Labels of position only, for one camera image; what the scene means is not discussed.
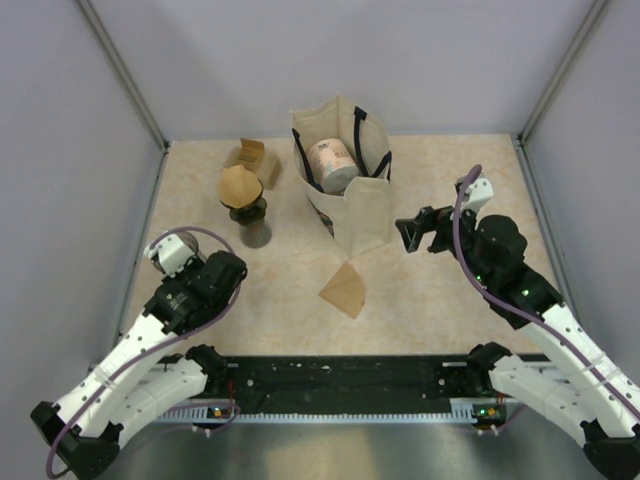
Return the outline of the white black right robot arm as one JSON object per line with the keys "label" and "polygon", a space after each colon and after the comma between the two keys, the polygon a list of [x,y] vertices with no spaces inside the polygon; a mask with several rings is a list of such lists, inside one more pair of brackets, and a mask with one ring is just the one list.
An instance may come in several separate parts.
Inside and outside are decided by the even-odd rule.
{"label": "white black right robot arm", "polygon": [[562,295],[526,264],[528,242],[508,216],[478,218],[471,210],[453,220],[452,207],[422,208],[398,219],[407,252],[422,237],[429,252],[450,252],[490,309],[533,341],[564,376],[560,385],[506,347],[474,347],[466,380],[476,394],[511,396],[567,433],[607,479],[639,476],[639,386],[588,336]]}

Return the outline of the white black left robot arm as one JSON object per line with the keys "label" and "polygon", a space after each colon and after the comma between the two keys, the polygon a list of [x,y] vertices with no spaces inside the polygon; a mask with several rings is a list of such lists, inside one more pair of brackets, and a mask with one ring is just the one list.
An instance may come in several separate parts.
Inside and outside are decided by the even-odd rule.
{"label": "white black left robot arm", "polygon": [[191,397],[226,387],[226,362],[207,345],[192,347],[149,383],[145,375],[178,343],[221,319],[248,273],[236,255],[196,254],[167,275],[114,349],[69,393],[40,402],[30,418],[78,479],[95,479],[145,426]]}

